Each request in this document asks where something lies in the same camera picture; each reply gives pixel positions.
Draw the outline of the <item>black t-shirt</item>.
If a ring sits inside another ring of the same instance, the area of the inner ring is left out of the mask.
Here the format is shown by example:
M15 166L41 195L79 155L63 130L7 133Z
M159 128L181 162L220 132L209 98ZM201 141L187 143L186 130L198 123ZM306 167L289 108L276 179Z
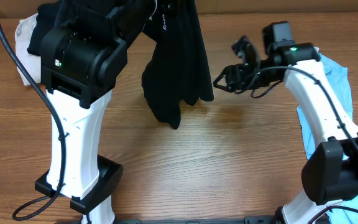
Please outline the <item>black t-shirt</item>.
M158 121L178 129L181 101L214 99L195 2L159 0L143 32L156 43L142 74L145 99Z

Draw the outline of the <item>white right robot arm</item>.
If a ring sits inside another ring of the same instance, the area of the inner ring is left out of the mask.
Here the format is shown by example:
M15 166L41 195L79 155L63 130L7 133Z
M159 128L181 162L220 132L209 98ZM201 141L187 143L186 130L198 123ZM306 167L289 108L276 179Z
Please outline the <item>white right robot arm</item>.
M316 149L301 172L303 188L273 215L245 217L245 223L327 223L324 214L358 196L358 126L329 84L312 43L294 41L287 21L262 31L266 59L247 37L233 43L241 62L226 66L213 85L241 94L283 83L296 98L311 128Z

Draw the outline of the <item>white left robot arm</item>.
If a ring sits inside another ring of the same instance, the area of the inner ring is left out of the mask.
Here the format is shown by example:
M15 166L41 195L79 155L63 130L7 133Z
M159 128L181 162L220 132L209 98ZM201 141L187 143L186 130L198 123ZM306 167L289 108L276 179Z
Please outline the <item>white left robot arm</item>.
M127 50L157 9L154 0L62 1L40 43L41 82L57 112L49 170L35 183L69 197L83 223L114 223L122 165L98 153L101 125Z

